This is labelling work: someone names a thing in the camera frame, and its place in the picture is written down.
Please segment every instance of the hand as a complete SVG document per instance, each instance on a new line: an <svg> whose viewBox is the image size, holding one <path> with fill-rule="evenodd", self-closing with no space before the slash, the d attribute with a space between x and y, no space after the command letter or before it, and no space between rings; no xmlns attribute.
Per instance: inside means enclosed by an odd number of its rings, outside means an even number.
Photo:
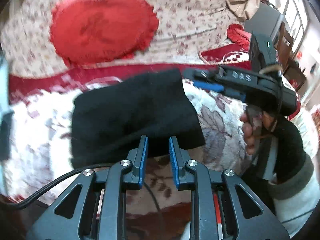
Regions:
<svg viewBox="0 0 320 240"><path fill-rule="evenodd" d="M272 124L273 120L274 120L273 117L271 117L268 113L263 112L262 123L263 123L263 126L267 130L269 130L270 125ZM242 126L242 131L244 133L244 141L247 144L245 149L247 151L247 154L252 155L252 154L254 154L254 141L255 141L255 138L254 138L254 136L252 134L253 128L252 128L251 124L249 123L248 116L247 116L246 112L244 112L241 115L240 121L244 122L244 124Z"/></svg>

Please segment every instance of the red cushion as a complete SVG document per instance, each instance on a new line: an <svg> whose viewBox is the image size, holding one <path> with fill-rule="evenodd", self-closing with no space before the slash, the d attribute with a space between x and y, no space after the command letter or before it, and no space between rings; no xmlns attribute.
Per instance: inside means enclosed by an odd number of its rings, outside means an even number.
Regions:
<svg viewBox="0 0 320 240"><path fill-rule="evenodd" d="M159 20L145 0L65 0L52 10L51 42L67 66L131 57Z"/></svg>

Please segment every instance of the silver bolt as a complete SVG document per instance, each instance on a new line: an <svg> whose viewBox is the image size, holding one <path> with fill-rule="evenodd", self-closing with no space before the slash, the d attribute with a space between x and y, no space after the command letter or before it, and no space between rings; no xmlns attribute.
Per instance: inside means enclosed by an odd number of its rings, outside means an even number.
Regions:
<svg viewBox="0 0 320 240"><path fill-rule="evenodd" d="M234 172L233 170L230 170L230 169L225 170L224 173L225 173L227 176L230 176L230 177L235 174L235 172Z"/></svg>
<svg viewBox="0 0 320 240"><path fill-rule="evenodd" d="M207 77L207 76L208 76L207 73L204 72L204 71L201 71L201 75L202 75L203 77Z"/></svg>
<svg viewBox="0 0 320 240"><path fill-rule="evenodd" d="M93 170L92 169L86 169L83 171L83 175L84 176L90 176L93 174Z"/></svg>
<svg viewBox="0 0 320 240"><path fill-rule="evenodd" d="M128 166L128 165L130 165L130 161L127 160L127 159L125 159L125 160L122 160L122 161L120 162L120 164L121 164L122 166Z"/></svg>
<svg viewBox="0 0 320 240"><path fill-rule="evenodd" d="M196 166L198 164L197 161L195 161L195 160L188 160L187 163L189 166Z"/></svg>

